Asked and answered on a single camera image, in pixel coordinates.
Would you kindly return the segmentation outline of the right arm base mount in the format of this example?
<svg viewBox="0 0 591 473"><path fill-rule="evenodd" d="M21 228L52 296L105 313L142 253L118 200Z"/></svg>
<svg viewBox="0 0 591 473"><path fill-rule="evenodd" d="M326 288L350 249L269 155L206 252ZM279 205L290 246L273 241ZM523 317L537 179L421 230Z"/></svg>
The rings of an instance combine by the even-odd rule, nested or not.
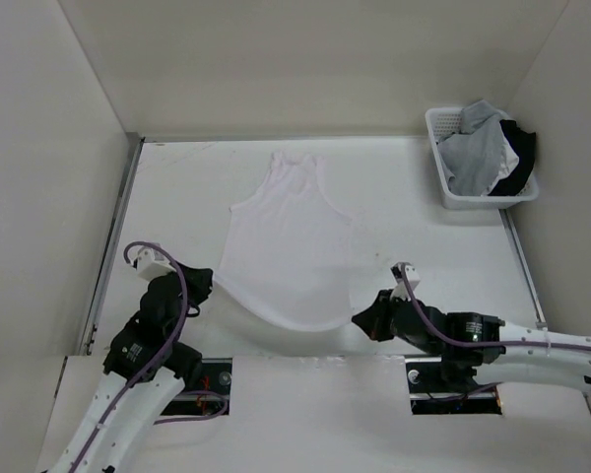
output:
<svg viewBox="0 0 591 473"><path fill-rule="evenodd" d="M477 383L471 373L460 372L440 358L407 359L406 374L413 415L502 414L495 383Z"/></svg>

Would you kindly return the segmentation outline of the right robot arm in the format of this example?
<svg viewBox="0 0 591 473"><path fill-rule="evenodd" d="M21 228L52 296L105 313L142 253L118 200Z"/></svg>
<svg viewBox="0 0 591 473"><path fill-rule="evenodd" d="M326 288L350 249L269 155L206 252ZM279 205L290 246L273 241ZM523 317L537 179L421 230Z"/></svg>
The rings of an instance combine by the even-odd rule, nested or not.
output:
<svg viewBox="0 0 591 473"><path fill-rule="evenodd" d="M370 340L399 338L431 358L407 368L413 393L473 393L518 382L591 394L591 337L530 329L476 312L442 312L380 291L352 322Z"/></svg>

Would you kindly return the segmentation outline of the pale pink tank top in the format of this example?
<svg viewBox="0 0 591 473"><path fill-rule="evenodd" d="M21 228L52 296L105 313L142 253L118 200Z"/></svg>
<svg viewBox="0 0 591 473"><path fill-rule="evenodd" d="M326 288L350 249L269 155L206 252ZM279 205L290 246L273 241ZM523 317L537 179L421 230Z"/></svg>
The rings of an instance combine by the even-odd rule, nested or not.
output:
<svg viewBox="0 0 591 473"><path fill-rule="evenodd" d="M230 208L216 283L260 319L298 332L348 323L351 216L325 188L325 163L273 155L253 195Z"/></svg>

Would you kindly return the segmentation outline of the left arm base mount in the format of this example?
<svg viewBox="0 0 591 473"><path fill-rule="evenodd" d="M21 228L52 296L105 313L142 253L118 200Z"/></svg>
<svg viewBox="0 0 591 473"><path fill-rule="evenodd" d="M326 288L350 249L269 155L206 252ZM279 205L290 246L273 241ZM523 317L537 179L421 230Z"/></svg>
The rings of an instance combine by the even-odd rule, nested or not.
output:
<svg viewBox="0 0 591 473"><path fill-rule="evenodd" d="M196 379L164 408L165 417L217 414L230 399L232 359L206 359Z"/></svg>

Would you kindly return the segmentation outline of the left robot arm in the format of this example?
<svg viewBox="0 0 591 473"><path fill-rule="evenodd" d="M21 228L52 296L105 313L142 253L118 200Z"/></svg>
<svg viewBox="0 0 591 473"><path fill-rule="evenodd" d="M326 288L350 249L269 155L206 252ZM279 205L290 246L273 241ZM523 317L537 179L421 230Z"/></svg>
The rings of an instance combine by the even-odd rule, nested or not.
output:
<svg viewBox="0 0 591 473"><path fill-rule="evenodd" d="M213 272L186 266L152 279L113 337L97 390L54 472L125 472L164 408L201 381L203 356L180 342L211 295Z"/></svg>

